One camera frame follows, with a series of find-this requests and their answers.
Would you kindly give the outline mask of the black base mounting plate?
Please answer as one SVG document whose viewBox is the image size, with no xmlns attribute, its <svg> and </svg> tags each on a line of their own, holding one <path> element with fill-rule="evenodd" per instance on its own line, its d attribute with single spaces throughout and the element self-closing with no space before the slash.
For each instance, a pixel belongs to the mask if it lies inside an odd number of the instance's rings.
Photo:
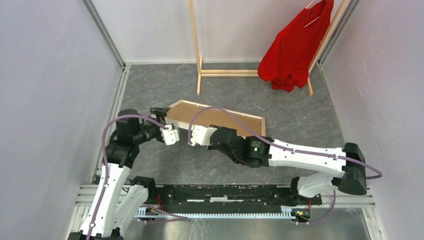
<svg viewBox="0 0 424 240">
<path fill-rule="evenodd" d="M 292 193 L 288 185 L 276 184 L 157 185 L 146 201 L 173 214 L 265 214 L 322 203 L 320 194 L 306 198 Z"/>
</svg>

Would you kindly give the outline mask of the wooden clothes rack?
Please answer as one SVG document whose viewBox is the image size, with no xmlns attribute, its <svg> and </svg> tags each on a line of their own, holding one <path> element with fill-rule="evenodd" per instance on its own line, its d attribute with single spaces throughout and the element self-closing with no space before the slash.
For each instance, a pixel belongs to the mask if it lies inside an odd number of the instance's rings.
<svg viewBox="0 0 424 240">
<path fill-rule="evenodd" d="M 318 63 L 319 58 L 324 53 L 325 47 L 330 42 L 330 38 L 332 34 L 336 31 L 336 27 L 341 22 L 343 14 L 348 9 L 349 4 L 351 4 L 351 0 L 342 0 L 330 22 L 330 25 L 325 32 L 323 39 L 320 42 L 320 45 L 312 58 L 311 63 L 308 67 L 308 72 L 311 73 L 313 67 Z M 196 67 L 197 67 L 197 89 L 196 94 L 198 96 L 201 95 L 201 83 L 203 77 L 257 77 L 258 71 L 253 69 L 203 69 L 203 57 L 199 53 L 198 39 L 197 39 L 197 29 L 195 22 L 195 11 L 194 5 L 191 0 L 188 1 L 190 20 L 191 20 L 191 28 L 192 28 L 192 37 L 194 44 L 194 52 L 196 59 Z"/>
</svg>

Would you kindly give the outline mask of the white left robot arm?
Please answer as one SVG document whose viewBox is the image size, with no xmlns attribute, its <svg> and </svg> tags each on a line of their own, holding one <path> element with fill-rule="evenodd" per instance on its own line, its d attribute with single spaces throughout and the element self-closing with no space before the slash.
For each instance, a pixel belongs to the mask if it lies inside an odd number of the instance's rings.
<svg viewBox="0 0 424 240">
<path fill-rule="evenodd" d="M 177 142 L 177 131 L 167 125 L 169 107 L 149 109 L 151 116 L 124 109 L 107 123 L 101 137 L 103 166 L 99 185 L 88 215 L 70 240 L 122 240 L 140 206 L 157 198 L 155 180 L 137 176 L 130 182 L 127 195 L 119 201 L 121 191 L 140 152 L 139 146 L 152 139 L 162 143 Z"/>
</svg>

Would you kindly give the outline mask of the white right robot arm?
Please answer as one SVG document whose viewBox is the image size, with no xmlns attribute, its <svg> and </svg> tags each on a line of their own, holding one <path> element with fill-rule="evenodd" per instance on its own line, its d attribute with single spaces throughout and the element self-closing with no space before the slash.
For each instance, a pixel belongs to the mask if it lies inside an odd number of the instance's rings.
<svg viewBox="0 0 424 240">
<path fill-rule="evenodd" d="M 207 148 L 250 168 L 293 167 L 314 171 L 313 175 L 291 180 L 288 196 L 295 204 L 333 190 L 355 196 L 367 193 L 365 157 L 355 143 L 336 148 L 309 147 L 265 136 L 242 137 L 236 129 L 218 127 Z"/>
</svg>

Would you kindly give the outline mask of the red t-shirt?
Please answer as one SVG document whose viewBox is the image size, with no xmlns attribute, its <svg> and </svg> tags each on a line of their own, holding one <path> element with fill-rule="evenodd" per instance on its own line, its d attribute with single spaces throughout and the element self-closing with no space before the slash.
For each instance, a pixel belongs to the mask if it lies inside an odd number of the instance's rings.
<svg viewBox="0 0 424 240">
<path fill-rule="evenodd" d="M 291 92 L 307 84 L 309 66 L 330 26 L 333 0 L 304 8 L 277 35 L 259 63 L 257 74 L 274 90 Z"/>
</svg>

